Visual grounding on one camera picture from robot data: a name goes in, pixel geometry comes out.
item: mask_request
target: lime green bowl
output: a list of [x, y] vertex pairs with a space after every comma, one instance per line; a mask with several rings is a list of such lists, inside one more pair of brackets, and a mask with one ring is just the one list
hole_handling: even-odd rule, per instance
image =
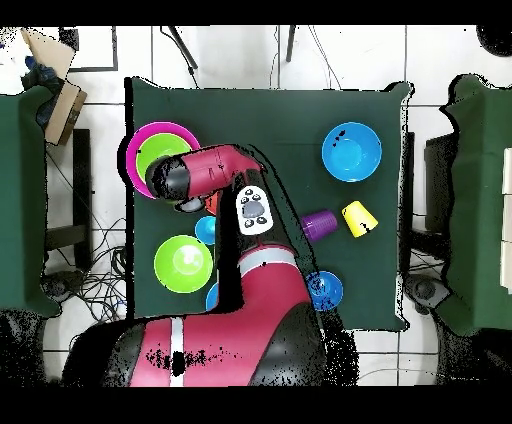
[[213, 270], [213, 259], [205, 244], [191, 236], [174, 236], [155, 255], [158, 280], [175, 293], [193, 293], [203, 287]]
[[190, 152], [189, 144], [174, 134], [155, 134], [142, 143], [137, 152], [135, 167], [142, 181], [146, 181], [146, 170], [151, 162], [162, 156], [173, 156]]

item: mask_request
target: dark green table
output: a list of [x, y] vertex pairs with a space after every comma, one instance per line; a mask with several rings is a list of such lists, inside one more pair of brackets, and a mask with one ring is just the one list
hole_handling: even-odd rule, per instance
[[458, 142], [446, 273], [453, 293], [437, 313], [461, 336], [481, 328], [512, 330], [512, 296], [500, 286], [503, 151], [512, 147], [512, 90], [484, 84], [476, 75], [457, 78], [446, 107]]
[[0, 309], [44, 317], [59, 305], [41, 289], [46, 231], [45, 141], [36, 122], [38, 108], [51, 98], [44, 87], [0, 96]]
[[[201, 146], [255, 145], [274, 165], [299, 215], [332, 210], [338, 217], [338, 231], [313, 247], [319, 268], [343, 281], [344, 298], [338, 312], [344, 325], [367, 330], [405, 328], [395, 316], [395, 301], [400, 104], [409, 93], [408, 84], [382, 92], [169, 90], [133, 78], [132, 86], [135, 130], [153, 121], [172, 121], [189, 129]], [[127, 90], [131, 97], [130, 87]], [[326, 135], [348, 121], [370, 126], [382, 142], [380, 166], [359, 183], [336, 180], [321, 159]], [[352, 237], [341, 216], [341, 209], [354, 200], [361, 201], [379, 221], [374, 231], [358, 239]], [[158, 282], [153, 258], [168, 238], [194, 235], [195, 223], [205, 215], [204, 211], [180, 214], [165, 202], [134, 193], [136, 316], [204, 311], [215, 272], [198, 292], [175, 294]]]

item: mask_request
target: bowl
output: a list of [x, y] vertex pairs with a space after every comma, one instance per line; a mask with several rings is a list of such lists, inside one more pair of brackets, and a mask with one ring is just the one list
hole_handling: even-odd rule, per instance
[[195, 237], [179, 235], [164, 242], [155, 254], [156, 277], [175, 293], [193, 293], [212, 274], [213, 258], [204, 243]]
[[215, 244], [215, 221], [214, 216], [203, 216], [194, 229], [196, 237], [208, 246]]
[[317, 311], [333, 309], [343, 298], [343, 284], [332, 272], [313, 272], [306, 277], [306, 284]]
[[188, 143], [192, 150], [197, 150], [200, 148], [199, 143], [194, 135], [186, 128], [175, 124], [174, 122], [152, 122], [150, 124], [144, 125], [135, 132], [126, 148], [126, 172], [133, 184], [133, 187], [139, 193], [149, 197], [150, 199], [154, 199], [155, 197], [146, 187], [145, 180], [139, 177], [136, 166], [137, 152], [142, 143], [144, 143], [149, 137], [161, 133], [174, 134], [178, 137], [181, 137]]
[[375, 132], [364, 124], [338, 125], [325, 137], [322, 161], [327, 171], [345, 182], [362, 181], [379, 166], [382, 146]]
[[141, 180], [145, 181], [146, 170], [153, 161], [162, 156], [174, 156], [190, 150], [188, 143], [177, 135], [169, 133], [152, 135], [140, 145], [137, 152], [135, 159], [137, 174]]
[[219, 302], [219, 283], [215, 283], [206, 295], [206, 311], [211, 311]]

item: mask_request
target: magenta bowl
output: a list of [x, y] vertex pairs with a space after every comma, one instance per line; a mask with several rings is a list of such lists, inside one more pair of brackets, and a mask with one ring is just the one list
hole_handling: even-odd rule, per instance
[[128, 176], [137, 191], [150, 199], [154, 199], [154, 196], [146, 187], [146, 182], [139, 177], [136, 166], [136, 157], [137, 151], [142, 143], [144, 143], [149, 137], [161, 133], [174, 134], [181, 137], [188, 143], [192, 150], [197, 150], [201, 147], [199, 146], [197, 139], [189, 130], [181, 125], [175, 124], [174, 122], [152, 122], [151, 124], [144, 125], [135, 132], [128, 144], [128, 148], [126, 149], [126, 171], [128, 172]]

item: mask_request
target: tile floor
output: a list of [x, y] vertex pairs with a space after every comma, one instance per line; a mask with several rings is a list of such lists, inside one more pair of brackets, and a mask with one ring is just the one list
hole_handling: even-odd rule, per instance
[[[281, 61], [278, 81], [275, 26], [179, 27], [199, 64], [201, 88], [281, 88], [321, 90], [329, 87], [329, 73], [307, 26], [297, 28], [291, 63], [286, 63], [288, 26], [281, 26]], [[42, 28], [55, 35], [55, 28]], [[448, 86], [461, 73], [480, 73], [496, 86], [512, 82], [512, 59], [497, 58], [479, 45], [475, 27], [468, 26], [317, 26], [316, 33], [336, 72], [341, 88], [382, 90], [397, 81], [414, 84], [408, 112], [409, 131], [416, 133], [414, 211], [425, 213], [423, 148], [425, 141], [452, 131], [439, 107], [448, 100]], [[184, 60], [159, 27], [116, 27], [117, 71], [112, 68], [111, 31], [105, 27], [80, 30], [81, 48], [68, 75], [70, 82], [88, 93], [77, 128], [89, 128], [92, 147], [93, 211], [106, 228], [125, 216], [125, 186], [117, 173], [116, 152], [124, 128], [123, 77], [140, 76], [168, 87], [193, 88]], [[331, 76], [332, 87], [337, 88]], [[49, 147], [64, 175], [72, 178], [72, 149]], [[48, 162], [49, 226], [72, 221], [71, 190]], [[424, 228], [421, 216], [413, 225]], [[102, 239], [94, 224], [94, 242]], [[110, 245], [125, 242], [124, 221], [109, 235]], [[72, 261], [72, 250], [64, 253]], [[414, 257], [412, 263], [418, 262]], [[106, 263], [98, 265], [105, 272]], [[52, 254], [51, 270], [65, 268]], [[434, 382], [438, 343], [432, 318], [415, 312], [404, 299], [403, 315], [410, 327], [401, 332], [356, 331], [360, 354], [360, 385], [418, 385]], [[59, 318], [46, 326], [44, 349], [47, 371], [59, 376], [73, 336], [94, 322], [84, 304], [65, 302]]]

